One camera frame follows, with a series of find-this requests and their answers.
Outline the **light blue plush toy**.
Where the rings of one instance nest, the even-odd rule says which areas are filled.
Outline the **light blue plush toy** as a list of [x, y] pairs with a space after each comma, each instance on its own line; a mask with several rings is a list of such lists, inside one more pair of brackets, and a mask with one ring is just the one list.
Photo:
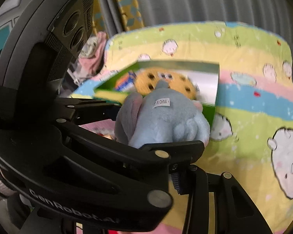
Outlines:
[[189, 141], [207, 145], [210, 125], [200, 101], [159, 80], [148, 95], [133, 92], [126, 97], [116, 117], [114, 134], [116, 141], [133, 148]]

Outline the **blue orange tissue pack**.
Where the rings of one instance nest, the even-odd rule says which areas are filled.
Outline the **blue orange tissue pack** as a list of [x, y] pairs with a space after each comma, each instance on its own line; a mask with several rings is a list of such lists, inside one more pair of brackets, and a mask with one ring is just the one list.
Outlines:
[[114, 89], [116, 91], [130, 91], [134, 87], [135, 79], [135, 72], [129, 71], [116, 80]]

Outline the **orange cookie plush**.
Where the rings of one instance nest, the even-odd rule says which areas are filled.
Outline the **orange cookie plush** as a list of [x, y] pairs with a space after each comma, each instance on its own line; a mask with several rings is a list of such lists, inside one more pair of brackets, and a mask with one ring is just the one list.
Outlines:
[[184, 94], [187, 98], [196, 99], [197, 90], [185, 75], [159, 67], [141, 70], [136, 74], [134, 86], [137, 92], [146, 96], [155, 89], [160, 80], [165, 81], [170, 89]]

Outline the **green cardboard box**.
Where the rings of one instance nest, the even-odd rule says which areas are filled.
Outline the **green cardboard box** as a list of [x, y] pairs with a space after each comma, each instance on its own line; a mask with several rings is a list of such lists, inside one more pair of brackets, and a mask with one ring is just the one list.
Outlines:
[[94, 97], [122, 104], [132, 92], [143, 96], [153, 90], [159, 80], [169, 88], [203, 105], [203, 115], [213, 123], [220, 66], [217, 63], [193, 61], [139, 61], [94, 88]]

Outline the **yellow green sponge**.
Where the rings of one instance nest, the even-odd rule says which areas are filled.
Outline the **yellow green sponge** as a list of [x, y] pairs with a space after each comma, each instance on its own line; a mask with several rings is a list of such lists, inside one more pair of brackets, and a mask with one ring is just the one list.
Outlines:
[[95, 89], [94, 97], [96, 99], [103, 99], [110, 101], [111, 103], [123, 104], [124, 100], [129, 95], [128, 92], [105, 90], [105, 89]]

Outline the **pile of clothes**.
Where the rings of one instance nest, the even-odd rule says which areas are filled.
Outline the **pile of clothes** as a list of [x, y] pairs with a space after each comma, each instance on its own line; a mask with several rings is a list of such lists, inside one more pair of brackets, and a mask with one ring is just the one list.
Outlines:
[[100, 31], [96, 35], [92, 34], [87, 42], [82, 44], [77, 60], [68, 69], [69, 75], [77, 86], [100, 72], [104, 63], [106, 43], [107, 33]]

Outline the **colourful cartoon bed sheet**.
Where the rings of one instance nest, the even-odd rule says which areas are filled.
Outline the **colourful cartoon bed sheet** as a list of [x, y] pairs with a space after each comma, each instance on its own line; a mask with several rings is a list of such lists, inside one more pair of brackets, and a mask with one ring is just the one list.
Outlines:
[[74, 97], [90, 98], [110, 77], [139, 62], [191, 62], [178, 72], [204, 104], [215, 103], [210, 142], [197, 161], [208, 173], [230, 172], [273, 233], [293, 221], [293, 51], [277, 34], [243, 23], [145, 27], [112, 37], [103, 70]]

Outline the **yellow patterned curtain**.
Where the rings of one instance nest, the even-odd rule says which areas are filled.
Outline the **yellow patterned curtain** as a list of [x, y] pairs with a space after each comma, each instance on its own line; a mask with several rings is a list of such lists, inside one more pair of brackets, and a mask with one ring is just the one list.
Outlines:
[[143, 28], [138, 0], [94, 0], [92, 26], [109, 37]]

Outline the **grey curtain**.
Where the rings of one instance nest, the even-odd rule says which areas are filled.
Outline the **grey curtain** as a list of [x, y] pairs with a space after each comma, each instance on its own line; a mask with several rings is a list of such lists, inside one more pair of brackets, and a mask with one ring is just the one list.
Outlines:
[[145, 27], [181, 22], [242, 22], [293, 43], [293, 10], [286, 0], [138, 0]]

